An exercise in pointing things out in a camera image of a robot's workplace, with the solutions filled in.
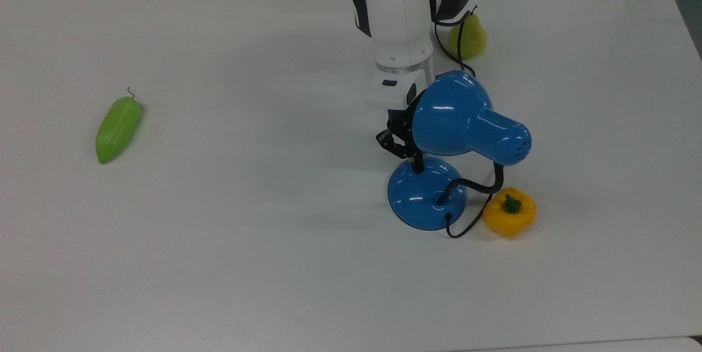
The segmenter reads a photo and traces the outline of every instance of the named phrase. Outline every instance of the pear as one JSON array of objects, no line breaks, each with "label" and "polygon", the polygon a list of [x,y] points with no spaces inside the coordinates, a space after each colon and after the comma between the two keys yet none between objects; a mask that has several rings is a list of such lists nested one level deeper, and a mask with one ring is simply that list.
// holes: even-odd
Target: pear
[{"label": "pear", "polygon": [[[449,32],[449,53],[455,58],[458,58],[458,31],[460,28],[461,25],[454,26]],[[485,30],[483,30],[474,8],[463,24],[461,57],[463,60],[476,57],[485,50],[485,45],[487,45],[487,35],[485,35]]]}]

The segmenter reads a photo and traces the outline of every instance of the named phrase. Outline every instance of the black cord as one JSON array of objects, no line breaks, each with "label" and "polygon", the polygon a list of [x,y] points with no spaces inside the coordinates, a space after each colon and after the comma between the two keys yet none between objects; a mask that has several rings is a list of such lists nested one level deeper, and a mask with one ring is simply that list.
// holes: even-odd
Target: black cord
[{"label": "black cord", "polygon": [[444,202],[449,198],[451,193],[453,193],[454,190],[456,190],[456,188],[459,186],[471,188],[472,190],[475,190],[476,192],[481,192],[485,195],[490,195],[499,192],[502,188],[502,184],[504,184],[505,182],[505,167],[496,162],[493,162],[492,164],[495,169],[495,182],[492,184],[492,186],[481,185],[477,182],[473,182],[472,180],[465,178],[454,179],[451,181],[451,184],[449,184],[449,186],[446,187],[446,190],[444,190],[444,192],[441,193],[441,197],[439,197],[439,199],[437,200],[437,204],[443,205]]},{"label": "black cord", "polygon": [[463,67],[463,57],[461,56],[461,48],[463,48],[463,44],[461,44],[461,37],[463,37],[464,24],[466,24],[465,20],[461,22],[461,25],[458,27],[458,39],[456,39],[456,42],[458,42],[458,59],[461,61],[458,65],[461,67],[461,71],[466,72],[466,68]]},{"label": "black cord", "polygon": [[487,199],[485,200],[485,203],[483,204],[482,208],[480,209],[480,212],[475,216],[475,218],[472,220],[471,224],[466,227],[466,229],[462,232],[460,232],[458,235],[453,235],[451,234],[451,228],[449,227],[451,225],[451,220],[453,219],[454,215],[451,214],[451,212],[446,213],[446,234],[449,235],[451,238],[459,238],[463,237],[464,234],[466,234],[470,229],[474,227],[474,225],[478,222],[480,217],[482,217],[483,211],[485,210],[485,207],[487,203],[490,201],[492,198],[492,195],[499,192],[500,189],[502,188],[502,185],[505,183],[505,167],[501,164],[498,164],[496,162],[493,162],[493,167],[495,169],[495,182],[492,184],[492,186],[486,186],[486,185],[481,185],[478,184],[477,182],[473,182],[472,180],[469,179],[454,179],[451,181],[451,184],[449,184],[449,187],[444,190],[444,193],[439,197],[439,200],[437,200],[438,205],[443,205],[446,199],[449,198],[452,192],[456,190],[456,187],[459,185],[463,185],[467,188],[471,188],[472,190],[476,190],[476,192],[481,192],[484,194],[487,194]]},{"label": "black cord", "polygon": [[471,75],[475,78],[475,70],[474,70],[474,69],[472,69],[469,65],[467,65],[467,64],[464,63],[463,61],[458,61],[457,58],[455,58],[455,57],[453,57],[453,55],[449,54],[449,51],[446,50],[446,48],[444,48],[444,45],[441,43],[441,40],[439,39],[439,33],[437,32],[437,27],[436,27],[436,25],[434,25],[434,36],[437,38],[437,42],[439,43],[439,46],[441,47],[441,50],[444,51],[444,54],[446,54],[446,55],[447,55],[449,58],[451,58],[451,60],[453,60],[454,62],[457,62],[458,64],[461,64],[461,65],[463,65],[463,67],[467,68],[468,71],[471,72]]},{"label": "black cord", "polygon": [[480,209],[480,212],[475,216],[471,224],[464,229],[464,231],[460,232],[458,235],[453,235],[451,234],[451,219],[454,218],[454,215],[451,214],[451,212],[446,213],[446,234],[449,235],[451,238],[461,238],[463,237],[467,232],[469,232],[471,229],[473,229],[474,225],[478,223],[478,220],[482,217],[483,212],[485,211],[485,207],[487,207],[487,203],[490,202],[490,199],[492,199],[492,195],[488,195],[487,199],[485,200],[485,203],[483,204],[482,208]]}]

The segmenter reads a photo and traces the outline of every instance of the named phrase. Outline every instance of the table surface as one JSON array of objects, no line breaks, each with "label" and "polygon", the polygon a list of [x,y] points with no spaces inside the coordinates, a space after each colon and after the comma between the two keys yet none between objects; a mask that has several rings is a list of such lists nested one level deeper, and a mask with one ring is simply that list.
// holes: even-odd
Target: table surface
[{"label": "table surface", "polygon": [[[0,0],[0,349],[702,334],[702,63],[675,1],[471,2],[471,65],[534,137],[506,169],[539,207],[514,240],[395,217],[351,0]],[[145,115],[100,165],[127,87]],[[447,160],[488,181],[486,159]]]}]

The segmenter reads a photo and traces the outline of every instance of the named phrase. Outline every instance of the yellow bell pepper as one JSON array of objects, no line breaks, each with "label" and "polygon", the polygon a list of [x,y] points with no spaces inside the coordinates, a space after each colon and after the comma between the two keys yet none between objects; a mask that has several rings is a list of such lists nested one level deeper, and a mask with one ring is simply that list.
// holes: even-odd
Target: yellow bell pepper
[{"label": "yellow bell pepper", "polygon": [[485,225],[504,238],[516,236],[535,218],[536,203],[517,188],[497,192],[483,211]]}]

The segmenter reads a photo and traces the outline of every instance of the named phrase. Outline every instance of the blue lamp base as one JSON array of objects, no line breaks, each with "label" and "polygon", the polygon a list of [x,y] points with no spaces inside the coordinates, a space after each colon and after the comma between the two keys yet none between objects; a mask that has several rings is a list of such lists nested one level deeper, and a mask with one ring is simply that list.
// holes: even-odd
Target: blue lamp base
[{"label": "blue lamp base", "polygon": [[424,158],[424,172],[416,174],[410,162],[403,162],[390,176],[388,199],[402,222],[420,230],[439,230],[446,227],[446,214],[451,212],[456,221],[466,207],[466,188],[459,186],[443,205],[437,200],[449,183],[461,175],[449,163],[436,157]]}]

